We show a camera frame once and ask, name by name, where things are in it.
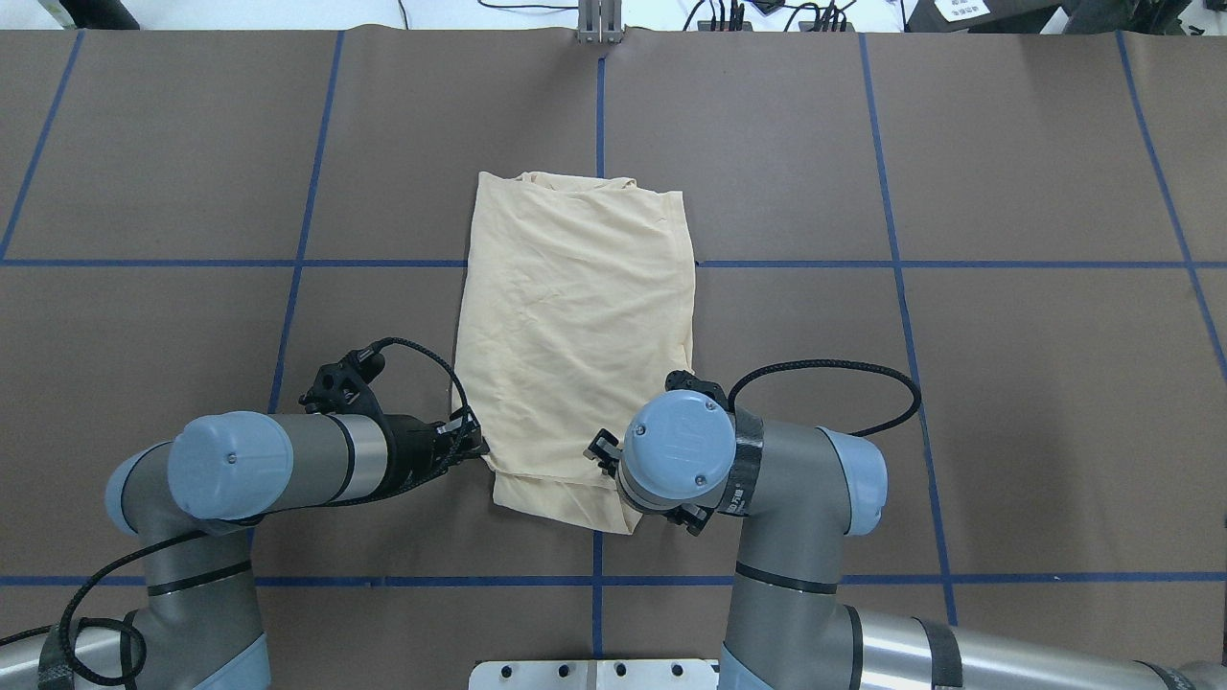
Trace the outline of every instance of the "black tape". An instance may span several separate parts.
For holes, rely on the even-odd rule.
[[[944,622],[914,619],[924,627],[929,638],[929,657],[933,661],[933,686],[963,686],[963,654],[958,651],[955,631]]]
[[[194,577],[184,577],[183,580],[175,580],[174,582],[155,584],[152,587],[147,587],[146,589],[148,591],[150,597],[160,597],[162,594],[169,594],[171,592],[179,592],[180,589],[190,589],[193,587],[200,587],[201,584],[209,584],[210,582],[217,582],[218,580],[225,580],[249,570],[252,570],[252,561],[243,561],[240,564],[217,568]]]
[[[758,484],[758,468],[763,462],[763,420],[751,413],[734,413],[737,435],[737,449],[733,455],[733,469],[729,481],[724,485],[719,512],[729,516],[745,516],[750,510],[750,500],[755,496]]]
[[[1137,662],[1144,667],[1155,672],[1155,675],[1160,676],[1163,685],[1167,685],[1167,690],[1198,690],[1198,686],[1189,680],[1189,676],[1175,670],[1174,668],[1167,668],[1161,665],[1155,665],[1146,662]]]
[[[748,577],[750,580],[757,580],[758,582],[774,584],[775,587],[785,587],[788,589],[796,589],[798,592],[806,592],[809,594],[834,594],[839,588],[838,584],[831,584],[829,582],[814,582],[811,580],[796,580],[794,577],[775,575],[774,572],[750,567],[741,561],[737,561],[736,572],[737,575]]]

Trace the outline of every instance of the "black cable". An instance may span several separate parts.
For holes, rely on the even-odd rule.
[[[447,360],[436,355],[425,345],[418,345],[417,343],[413,343],[412,340],[405,340],[404,338],[382,338],[379,340],[375,340],[374,343],[371,344],[371,351],[378,352],[379,350],[383,350],[389,345],[404,345],[405,347],[417,350],[418,352],[434,360],[434,363],[439,365],[440,367],[443,367],[443,371],[448,372],[448,377],[452,379],[452,384],[456,387],[456,394],[460,395],[460,406],[461,408],[469,406],[469,397],[465,395],[464,386],[460,383],[460,377],[456,376],[455,370],[452,368],[452,365],[449,365]]]
[[[69,605],[64,607],[64,615],[60,616],[58,642],[60,645],[60,653],[64,656],[64,661],[65,663],[69,664],[69,668],[72,669],[72,673],[80,675],[81,678],[88,680],[90,683],[93,683],[94,685],[104,685],[104,686],[123,685],[130,680],[134,680],[137,676],[137,674],[141,673],[141,670],[145,668],[146,647],[145,647],[145,636],[141,635],[140,630],[136,630],[131,625],[128,625],[123,621],[107,618],[81,619],[79,630],[85,630],[86,627],[106,627],[109,630],[115,630],[123,635],[130,636],[133,640],[133,645],[136,647],[134,649],[133,668],[130,670],[128,670],[123,675],[117,675],[114,678],[107,675],[99,675],[98,673],[94,673],[93,669],[81,663],[81,659],[77,658],[76,656],[76,651],[72,648],[72,645],[75,642],[75,640],[72,640],[70,635],[72,626],[72,614],[76,613],[77,607],[81,605],[81,600],[85,599],[86,594],[88,594],[90,591],[93,589],[94,586],[98,584],[98,582],[101,582],[103,577],[107,577],[112,572],[126,566],[133,561],[144,559],[150,554],[156,554],[163,549],[169,549],[171,546],[174,546],[177,544],[183,544],[184,541],[190,541],[193,539],[200,539],[201,537],[206,537],[206,534],[200,530],[194,530],[187,534],[180,534],[178,537],[172,537],[171,539],[167,539],[164,541],[158,541],[157,544],[153,544],[151,546],[145,546],[144,549],[133,551],[131,554],[128,554],[121,559],[114,560],[103,566],[103,568],[99,570],[98,572],[90,576],[90,580],[87,580],[85,584],[82,584],[81,588],[77,589],[76,594],[72,595],[72,599],[69,600]]]
[[[736,410],[737,393],[746,387],[751,381],[767,376],[769,373],[778,373],[782,371],[795,371],[795,370],[810,370],[810,368],[836,368],[836,370],[853,370],[863,371],[867,373],[877,373],[882,376],[888,376],[894,381],[898,381],[903,386],[907,386],[908,390],[912,393],[912,405],[906,413],[892,419],[891,421],[871,426],[869,428],[863,428],[860,431],[854,431],[850,436],[871,436],[879,431],[886,431],[887,428],[893,428],[901,424],[912,419],[912,415],[917,414],[920,409],[920,387],[915,384],[912,378],[906,373],[892,370],[891,367],[883,367],[881,365],[871,365],[869,362],[853,362],[849,360],[796,360],[791,362],[779,362],[777,365],[768,365],[766,367],[757,368],[746,376],[741,377],[741,381],[735,383],[729,390],[729,409]]]
[[[788,23],[784,25],[784,31],[788,31],[789,28],[793,27],[793,20],[795,20],[796,15],[806,7],[814,9],[814,23],[815,25],[818,23],[818,17],[822,15],[822,7],[818,7],[817,2],[801,2],[800,5],[793,7],[793,14],[789,15]]]
[[[477,4],[491,10],[579,10],[578,5],[491,5],[486,0],[477,0]]]
[[[29,640],[31,637],[38,637],[39,635],[47,635],[52,631],[52,626],[44,625],[42,627],[31,627],[29,630],[22,630],[15,635],[7,637],[0,637],[0,647],[5,645],[12,645],[13,642],[21,642],[22,640]]]
[[[698,9],[703,6],[703,2],[708,1],[709,0],[698,0],[698,2],[694,2],[694,6],[691,7],[691,14],[686,15],[686,23],[682,25],[682,31],[690,31],[690,23],[694,18],[694,15],[698,14]]]

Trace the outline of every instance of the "wire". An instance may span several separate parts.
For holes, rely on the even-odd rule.
[[[90,576],[90,580],[87,580],[85,584],[82,584],[81,588],[77,589],[76,594],[72,595],[72,599],[69,600],[69,605],[64,607],[64,615],[60,616],[58,642],[60,645],[60,653],[64,656],[64,662],[69,664],[69,668],[72,669],[72,673],[76,673],[77,675],[80,675],[85,680],[88,680],[90,683],[93,683],[94,685],[106,685],[106,686],[123,685],[125,683],[134,680],[141,673],[141,670],[145,668],[146,647],[145,647],[145,636],[141,635],[140,630],[136,630],[135,627],[128,625],[126,622],[113,619],[106,619],[106,618],[81,619],[79,630],[85,630],[86,627],[107,627],[109,630],[115,630],[121,635],[131,637],[133,645],[135,646],[133,653],[133,668],[126,673],[124,673],[123,675],[117,675],[114,678],[110,678],[107,675],[101,675],[98,673],[94,673],[93,669],[81,663],[81,659],[77,658],[76,651],[72,648],[75,640],[72,640],[70,635],[72,627],[72,614],[76,613],[77,607],[81,605],[81,600],[85,599],[86,594],[88,594],[90,591],[93,589],[94,586],[98,584],[98,582],[101,582],[103,577],[107,577],[112,572],[126,566],[133,561],[144,559],[150,554],[156,554],[163,549],[169,549],[171,546],[174,546],[177,544],[183,544],[184,541],[190,541],[193,539],[200,539],[201,537],[205,537],[205,533],[200,530],[194,530],[187,534],[180,534],[178,537],[172,537],[171,539],[167,539],[164,541],[158,541],[157,544],[150,546],[145,546],[144,549],[133,551],[131,554],[128,554],[121,559],[114,560],[103,566],[103,568],[99,570],[98,572]]]
[[[387,347],[388,345],[402,345],[405,347],[417,350],[418,352],[434,360],[434,363],[439,365],[440,367],[443,367],[443,371],[448,372],[448,378],[450,378],[452,384],[455,386],[456,395],[460,398],[460,409],[465,410],[469,408],[469,395],[465,394],[464,392],[464,384],[460,383],[460,377],[456,376],[455,370],[452,368],[452,365],[449,365],[447,360],[436,355],[425,345],[418,345],[417,343],[413,343],[412,340],[406,340],[404,338],[383,338],[380,340],[375,340],[374,343],[372,343],[369,347],[373,352],[378,352],[384,347]],[[456,437],[452,441],[452,446],[448,448],[448,452],[444,453],[443,458],[439,459],[438,464],[436,465],[437,469],[433,473],[420,478],[413,478],[411,475],[410,479],[405,481],[405,484],[402,484],[390,494],[380,494],[378,497],[364,496],[362,498],[351,498],[348,501],[336,501],[333,503],[328,503],[328,506],[329,507],[361,506],[362,503],[372,503],[374,501],[383,501],[384,498],[400,496],[401,494],[405,494],[410,489],[416,489],[417,486],[421,486],[422,484],[442,475],[448,470],[448,468],[456,464],[455,458],[460,453],[460,446],[464,444],[466,436],[467,435],[465,433],[456,433]]]
[[[455,370],[452,368],[452,365],[449,365],[447,360],[436,355],[425,345],[418,345],[417,343],[413,343],[412,340],[406,340],[404,338],[382,338],[372,343],[369,347],[372,352],[378,352],[379,350],[383,350],[389,345],[402,345],[411,350],[417,350],[418,352],[434,360],[434,363],[439,365],[440,367],[443,367],[443,371],[448,372],[448,378],[450,378],[452,384],[456,387],[456,395],[460,397],[460,406],[461,408],[469,406],[469,397],[465,395],[464,386],[460,383],[460,377],[456,376]]]
[[[491,5],[486,0],[477,0],[477,4],[491,10],[579,10],[578,5]]]
[[[694,2],[694,6],[691,7],[691,14],[686,15],[686,23],[682,25],[682,31],[690,31],[690,23],[694,18],[694,15],[698,14],[698,9],[703,6],[703,2],[708,1],[710,0],[698,0],[698,2]]]
[[[16,635],[10,635],[7,637],[0,637],[0,647],[5,645],[12,645],[13,642],[21,642],[22,640],[28,640],[31,637],[38,637],[39,635],[47,635],[52,631],[52,626],[44,625],[42,627],[31,627],[29,630],[22,630]]]
[[[784,31],[788,31],[789,28],[793,27],[793,20],[795,20],[796,15],[800,14],[800,11],[804,10],[804,9],[806,9],[806,7],[812,7],[814,9],[814,23],[815,25],[818,23],[818,21],[821,20],[821,16],[822,16],[822,7],[818,7],[817,2],[801,2],[800,5],[793,7],[793,14],[789,15],[788,22],[784,25]]]
[[[887,428],[894,428],[901,424],[912,419],[912,415],[917,414],[920,409],[920,387],[915,384],[912,378],[906,373],[892,370],[891,367],[883,367],[881,365],[871,365],[869,362],[853,362],[849,360],[796,360],[791,362],[779,362],[775,365],[768,365],[766,367],[757,368],[746,376],[741,377],[736,384],[729,390],[729,409],[736,410],[737,393],[741,392],[751,381],[767,376],[769,373],[779,373],[783,371],[795,371],[795,370],[810,370],[810,368],[834,368],[834,370],[853,370],[863,371],[867,373],[877,373],[882,376],[888,376],[894,381],[898,381],[908,388],[912,393],[912,405],[906,413],[892,419],[891,421],[871,426],[869,428],[863,428],[860,431],[854,431],[850,436],[872,436],[880,431],[886,431]]]

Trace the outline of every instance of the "yellow cloth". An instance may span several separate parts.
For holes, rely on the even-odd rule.
[[[681,192],[481,173],[455,370],[494,502],[629,534],[639,513],[583,452],[691,368],[694,254]]]

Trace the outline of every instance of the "light blue joint cap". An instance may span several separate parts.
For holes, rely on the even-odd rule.
[[[188,422],[166,468],[171,495],[198,519],[243,519],[286,490],[294,452],[281,425],[259,413],[226,413]]]
[[[860,537],[874,532],[886,507],[886,459],[872,442],[858,436],[818,427],[836,447],[848,480],[852,523],[848,534]]]
[[[272,684],[269,670],[269,640],[260,634],[226,665],[213,672],[194,690],[264,690]]]
[[[118,468],[115,468],[115,471],[110,473],[110,479],[107,480],[107,492],[103,494],[102,502],[107,506],[107,517],[109,517],[110,522],[115,523],[115,527],[118,527],[124,534],[136,537],[136,530],[133,529],[133,525],[128,524],[128,518],[124,517],[124,486],[128,485],[128,476],[133,474],[133,470],[136,468],[136,463],[147,455],[150,451],[167,443],[169,443],[169,441],[155,443],[140,453],[136,453],[131,458],[128,458]]]
[[[669,501],[707,494],[733,468],[733,421],[710,398],[670,390],[644,405],[626,430],[621,467],[644,491]]]
[[[772,690],[772,686],[737,661],[728,647],[720,645],[720,680],[717,690]]]

